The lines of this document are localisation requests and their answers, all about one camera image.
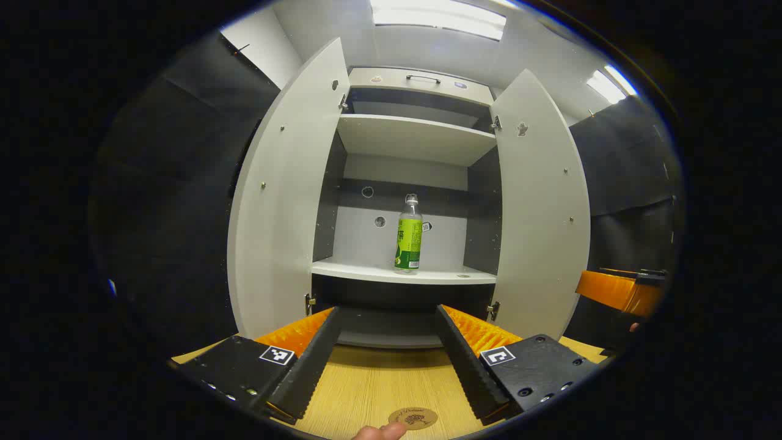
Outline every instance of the green label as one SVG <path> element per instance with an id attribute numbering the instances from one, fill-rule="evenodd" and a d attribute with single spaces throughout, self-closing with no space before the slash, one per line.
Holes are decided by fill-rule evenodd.
<path id="1" fill-rule="evenodd" d="M 396 259 L 394 267 L 418 269 L 421 259 L 421 220 L 400 218 L 396 233 Z"/>

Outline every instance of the open cabinet door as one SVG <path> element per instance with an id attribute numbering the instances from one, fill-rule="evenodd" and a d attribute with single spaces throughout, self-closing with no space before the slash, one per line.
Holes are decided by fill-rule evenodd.
<path id="1" fill-rule="evenodd" d="M 231 206 L 227 257 L 231 306 L 243 337 L 305 316 L 321 184 L 349 88 L 336 38 L 288 81 L 247 152 Z"/>
<path id="2" fill-rule="evenodd" d="M 524 70 L 490 107 L 502 174 L 496 324 L 520 337 L 565 331 L 587 268 L 587 181 L 565 119 Z"/>

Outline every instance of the plastic bottle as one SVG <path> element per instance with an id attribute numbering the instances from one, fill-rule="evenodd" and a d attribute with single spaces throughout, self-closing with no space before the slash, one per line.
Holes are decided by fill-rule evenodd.
<path id="1" fill-rule="evenodd" d="M 405 207 L 399 214 L 399 228 L 396 230 L 396 257 L 394 270 L 412 274 L 421 267 L 421 228 L 424 217 L 418 210 L 418 196 L 407 194 Z"/>

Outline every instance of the human hand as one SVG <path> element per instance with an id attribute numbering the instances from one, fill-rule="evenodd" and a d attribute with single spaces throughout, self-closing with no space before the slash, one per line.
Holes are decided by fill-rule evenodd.
<path id="1" fill-rule="evenodd" d="M 380 429 L 365 426 L 358 431 L 352 440 L 399 440 L 407 432 L 407 427 L 400 422 L 383 425 Z"/>

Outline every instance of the hole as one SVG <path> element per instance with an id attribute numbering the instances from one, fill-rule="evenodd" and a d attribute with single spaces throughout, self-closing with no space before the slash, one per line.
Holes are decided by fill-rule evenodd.
<path id="1" fill-rule="evenodd" d="M 525 136 L 527 134 L 527 129 L 529 127 L 524 122 L 519 122 L 518 127 L 516 127 L 516 130 L 518 130 L 518 137 Z"/>

